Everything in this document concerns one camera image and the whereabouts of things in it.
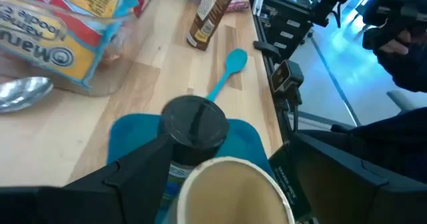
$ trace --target butcher block table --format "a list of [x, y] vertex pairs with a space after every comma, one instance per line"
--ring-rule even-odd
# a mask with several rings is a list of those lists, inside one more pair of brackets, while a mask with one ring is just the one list
[[153, 33], [121, 89], [108, 97], [53, 90], [36, 106], [0, 115], [0, 186], [58, 185], [105, 165], [109, 129], [129, 113], [160, 113], [180, 95], [206, 96], [222, 76], [227, 54], [248, 52], [245, 69], [232, 76], [216, 104], [260, 134], [269, 157], [282, 138], [250, 10], [225, 14], [206, 51], [185, 41], [199, 0], [161, 0]]

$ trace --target blue spoon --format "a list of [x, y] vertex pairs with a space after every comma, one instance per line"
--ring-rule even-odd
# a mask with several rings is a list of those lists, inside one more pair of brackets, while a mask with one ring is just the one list
[[248, 61], [248, 54], [242, 49], [234, 49], [227, 56], [226, 72], [222, 75], [220, 82], [215, 86], [211, 93], [206, 97], [210, 101], [215, 101], [221, 88], [226, 84], [228, 77], [234, 73], [240, 72]]

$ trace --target blue silicone mat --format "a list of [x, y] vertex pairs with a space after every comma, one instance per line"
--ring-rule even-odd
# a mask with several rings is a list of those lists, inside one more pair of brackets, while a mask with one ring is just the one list
[[[155, 139], [159, 120], [159, 115], [150, 114], [131, 114], [118, 119], [110, 131], [107, 163], [111, 163]], [[230, 130], [216, 156], [246, 159], [274, 178], [260, 136], [255, 128], [242, 120], [229, 119], [228, 122]], [[163, 219], [165, 212], [166, 210], [159, 211], [156, 223]]]

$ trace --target instant noodle package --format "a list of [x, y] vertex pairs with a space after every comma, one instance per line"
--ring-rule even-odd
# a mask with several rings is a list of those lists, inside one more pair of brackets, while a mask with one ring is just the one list
[[143, 4], [144, 0], [0, 0], [1, 56], [16, 57], [91, 88], [98, 66], [119, 58], [126, 39], [137, 31], [128, 28], [128, 19], [141, 17]]

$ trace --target bottle label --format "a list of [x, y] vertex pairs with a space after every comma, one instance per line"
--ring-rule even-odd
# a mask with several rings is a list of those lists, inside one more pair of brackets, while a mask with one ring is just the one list
[[187, 38], [190, 45], [205, 51], [209, 40], [214, 35], [218, 23], [221, 21], [224, 12], [227, 10], [232, 0], [201, 0], [195, 15], [194, 22], [191, 25]]
[[189, 174], [194, 170], [193, 166], [181, 165], [172, 162], [169, 168], [169, 177], [167, 178], [166, 190], [161, 198], [161, 205], [168, 206], [178, 195], [183, 182]]

